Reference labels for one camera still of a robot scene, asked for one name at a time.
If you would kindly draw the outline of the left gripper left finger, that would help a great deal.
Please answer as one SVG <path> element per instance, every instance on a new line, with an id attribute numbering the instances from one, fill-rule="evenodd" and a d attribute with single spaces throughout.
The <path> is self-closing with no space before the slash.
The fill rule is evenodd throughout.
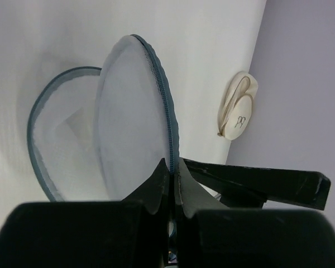
<path id="1" fill-rule="evenodd" d="M 160 160 L 120 202 L 19 205 L 0 230 L 0 267 L 164 267 L 169 180 Z"/>

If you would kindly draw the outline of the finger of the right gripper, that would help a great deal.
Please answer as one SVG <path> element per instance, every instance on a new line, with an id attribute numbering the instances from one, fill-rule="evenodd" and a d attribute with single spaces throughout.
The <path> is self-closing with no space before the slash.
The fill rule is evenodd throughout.
<path id="1" fill-rule="evenodd" d="M 261 208 L 272 200 L 323 210 L 331 181 L 317 171 L 208 164 L 184 159 L 192 177 L 231 207 Z"/>

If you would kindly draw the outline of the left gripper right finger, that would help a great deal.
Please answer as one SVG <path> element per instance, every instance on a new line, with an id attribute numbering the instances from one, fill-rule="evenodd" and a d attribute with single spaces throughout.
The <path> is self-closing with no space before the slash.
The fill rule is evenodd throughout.
<path id="1" fill-rule="evenodd" d="M 227 206 L 184 159 L 174 187 L 179 267 L 335 267 L 335 231 L 323 210 L 272 200 Z"/>

